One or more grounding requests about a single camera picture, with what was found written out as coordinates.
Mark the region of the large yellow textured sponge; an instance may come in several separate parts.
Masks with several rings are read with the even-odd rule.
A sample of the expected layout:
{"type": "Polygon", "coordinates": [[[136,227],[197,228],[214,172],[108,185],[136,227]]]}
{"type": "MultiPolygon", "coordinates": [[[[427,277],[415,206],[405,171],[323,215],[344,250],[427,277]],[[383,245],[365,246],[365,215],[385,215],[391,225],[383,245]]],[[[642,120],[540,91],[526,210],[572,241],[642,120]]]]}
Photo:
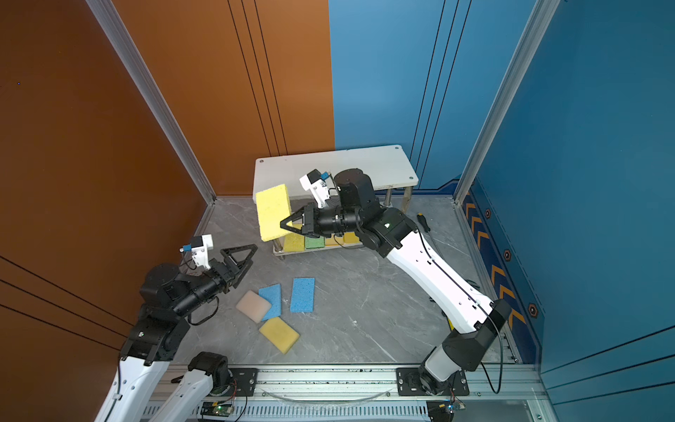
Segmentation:
{"type": "Polygon", "coordinates": [[[270,242],[290,233],[289,225],[281,221],[292,214],[288,188],[277,185],[255,194],[258,212],[258,226],[261,240],[270,242]]]}

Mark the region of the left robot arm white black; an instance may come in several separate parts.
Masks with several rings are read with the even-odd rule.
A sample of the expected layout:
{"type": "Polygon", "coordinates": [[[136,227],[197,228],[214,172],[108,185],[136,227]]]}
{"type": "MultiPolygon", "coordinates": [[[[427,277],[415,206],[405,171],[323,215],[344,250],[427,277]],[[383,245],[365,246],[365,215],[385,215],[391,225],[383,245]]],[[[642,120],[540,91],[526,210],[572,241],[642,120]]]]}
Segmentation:
{"type": "MultiPolygon", "coordinates": [[[[255,244],[221,250],[198,275],[175,264],[153,267],[140,294],[138,320],[120,351],[116,375],[96,419],[138,421],[158,383],[170,367],[191,327],[192,314],[202,305],[236,288],[251,269],[255,244]]],[[[215,387],[228,387],[228,360],[218,353],[199,353],[179,386],[153,416],[156,421],[185,421],[215,387]]]]}

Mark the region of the pale yellow orange sponge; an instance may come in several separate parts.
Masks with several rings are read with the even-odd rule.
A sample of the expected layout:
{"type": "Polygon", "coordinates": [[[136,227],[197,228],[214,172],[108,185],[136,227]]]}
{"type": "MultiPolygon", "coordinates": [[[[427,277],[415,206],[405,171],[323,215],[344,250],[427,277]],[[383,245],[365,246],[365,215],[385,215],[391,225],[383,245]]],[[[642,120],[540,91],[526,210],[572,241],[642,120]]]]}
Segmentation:
{"type": "Polygon", "coordinates": [[[339,247],[344,244],[342,237],[330,237],[325,239],[324,244],[326,247],[339,247]]]}

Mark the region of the yellow green textured sponge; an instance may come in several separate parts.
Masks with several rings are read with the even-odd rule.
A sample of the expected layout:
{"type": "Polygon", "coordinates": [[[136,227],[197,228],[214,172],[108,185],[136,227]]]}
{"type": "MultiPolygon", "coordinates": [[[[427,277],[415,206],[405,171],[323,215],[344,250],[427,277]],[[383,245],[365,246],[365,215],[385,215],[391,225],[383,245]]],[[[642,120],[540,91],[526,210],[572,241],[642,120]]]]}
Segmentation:
{"type": "Polygon", "coordinates": [[[289,233],[284,237],[283,251],[286,253],[305,251],[305,237],[296,233],[289,233]]]}

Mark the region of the yellow foam sponge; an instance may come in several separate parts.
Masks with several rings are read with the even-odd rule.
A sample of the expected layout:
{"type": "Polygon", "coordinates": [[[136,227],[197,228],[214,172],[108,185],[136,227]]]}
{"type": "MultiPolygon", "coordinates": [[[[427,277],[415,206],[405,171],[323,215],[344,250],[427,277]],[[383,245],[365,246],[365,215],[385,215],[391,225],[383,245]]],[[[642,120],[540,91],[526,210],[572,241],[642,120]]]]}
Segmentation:
{"type": "Polygon", "coordinates": [[[356,236],[355,233],[348,232],[348,233],[344,234],[343,243],[344,244],[359,244],[360,239],[356,236]]]}

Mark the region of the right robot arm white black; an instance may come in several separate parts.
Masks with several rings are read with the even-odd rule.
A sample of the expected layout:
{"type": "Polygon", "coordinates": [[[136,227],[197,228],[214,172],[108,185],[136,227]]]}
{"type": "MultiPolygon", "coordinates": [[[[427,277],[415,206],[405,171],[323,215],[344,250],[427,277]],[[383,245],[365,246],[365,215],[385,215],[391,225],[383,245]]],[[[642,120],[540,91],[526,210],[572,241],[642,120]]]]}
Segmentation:
{"type": "Polygon", "coordinates": [[[483,365],[511,314],[506,300],[492,300],[465,281],[425,238],[427,223],[384,206],[362,170],[332,176],[314,169],[300,184],[315,201],[281,220],[283,230],[307,238],[355,234],[367,249],[406,272],[445,314],[450,334],[418,369],[424,392],[439,395],[456,373],[483,365]]]}

